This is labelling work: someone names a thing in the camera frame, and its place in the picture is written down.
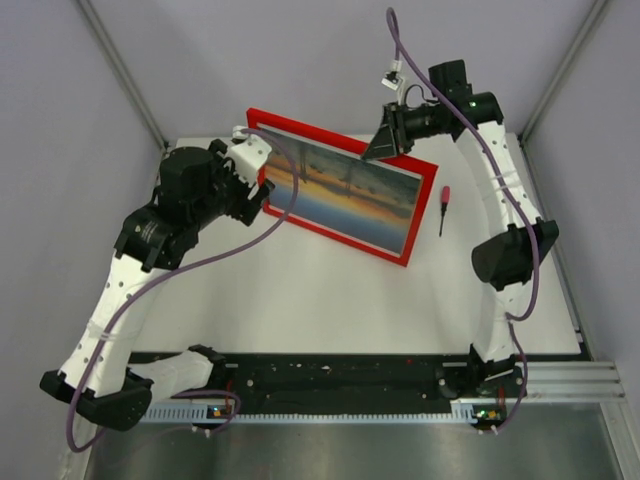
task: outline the framed picture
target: framed picture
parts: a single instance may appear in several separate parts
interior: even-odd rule
[[[399,156],[363,162],[367,144],[256,109],[249,126],[277,137],[296,161],[299,193],[288,221],[351,247],[406,266],[438,167]],[[279,216],[289,203],[289,163],[276,149],[261,173],[276,188],[265,212]]]

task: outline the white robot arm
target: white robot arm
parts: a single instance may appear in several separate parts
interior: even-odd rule
[[[234,145],[216,140],[208,150],[177,148],[160,165],[160,184],[151,202],[124,222],[100,300],[75,350],[59,370],[46,372],[40,387],[69,403],[82,390],[78,413],[116,430],[133,427],[149,404],[207,385],[223,359],[194,346],[151,364],[127,367],[136,338],[160,288],[124,311],[110,333],[116,311],[143,287],[179,267],[198,241],[198,232],[221,215],[250,225],[272,185],[256,186],[271,147],[261,138],[234,129]],[[105,344],[91,364],[100,340]],[[81,382],[87,368],[90,374]]]
[[[476,275],[486,283],[480,325],[468,361],[473,378],[466,380],[478,384],[513,369],[515,348],[505,314],[507,309],[518,311],[521,307],[518,303],[527,301],[522,292],[536,268],[529,234],[521,215],[507,198],[505,186],[532,225],[540,262],[559,231],[555,221],[544,221],[540,217],[522,186],[506,145],[503,115],[494,95],[473,93],[462,60],[431,67],[429,77],[441,96],[477,128],[497,165],[492,164],[475,132],[460,121],[451,106],[435,100],[415,108],[402,101],[384,105],[380,128],[362,159],[381,160],[408,153],[415,140],[441,134],[451,135],[466,158],[483,199],[491,236],[471,255]]]

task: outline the gray wall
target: gray wall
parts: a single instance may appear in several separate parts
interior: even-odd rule
[[[82,334],[159,154],[68,0],[0,15],[0,478],[52,478],[65,408],[38,389]]]
[[[592,0],[94,0],[165,135],[228,135],[255,106],[372,133],[393,5],[419,65],[464,58],[519,131]]]
[[[581,315],[640,419],[640,3],[612,2],[530,144]]]

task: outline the white table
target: white table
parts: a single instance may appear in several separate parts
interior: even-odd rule
[[[178,146],[209,141],[182,139]],[[514,137],[510,149],[526,176]],[[285,223],[245,253],[172,279],[134,350],[180,351],[200,343],[245,353],[467,353],[481,296],[471,250],[488,238],[480,196],[450,138],[422,140],[412,156],[440,169],[407,268]],[[438,238],[443,185],[452,196]],[[261,214],[247,228],[216,220],[183,265],[243,244],[274,221]],[[536,310],[517,333],[530,354],[579,352],[551,256],[541,267]]]

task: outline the red picture frame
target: red picture frame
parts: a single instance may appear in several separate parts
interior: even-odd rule
[[[342,151],[347,155],[350,154],[350,156],[359,157],[367,147],[366,143],[359,140],[355,140],[344,135],[330,132],[322,128],[307,125],[255,108],[250,108],[247,111],[247,121],[249,127],[251,128],[264,129],[265,131],[270,133],[274,133],[273,131],[276,130],[280,135],[286,136],[287,134],[289,134],[295,137],[301,137],[301,139],[309,140],[311,142],[314,142],[315,144],[319,143],[322,145],[326,145],[327,148],[330,148],[332,151]],[[413,250],[413,246],[418,235],[418,230],[420,228],[422,217],[427,206],[427,201],[433,187],[433,182],[438,170],[438,166],[406,155],[401,155],[399,157],[377,163],[388,165],[390,167],[393,167],[395,170],[405,171],[412,177],[419,177],[421,179],[419,188],[417,190],[416,199],[413,203],[413,213],[411,215],[410,224],[408,225],[408,229],[406,230],[404,244],[400,252],[385,250],[384,248],[380,248],[379,246],[367,243],[358,238],[345,235],[343,233],[340,233],[339,231],[333,230],[318,223],[314,223],[312,221],[309,221],[308,219],[294,214],[291,214],[287,221],[324,235],[333,240],[337,240],[351,247],[362,250],[366,253],[370,253],[371,255],[375,255],[384,260],[388,260],[390,262],[406,267],[409,263],[411,251]],[[260,173],[260,182],[262,182],[264,178],[265,169],[263,168]],[[280,216],[282,214],[282,211],[274,208],[269,203],[269,201],[265,203],[264,211],[274,216]]]

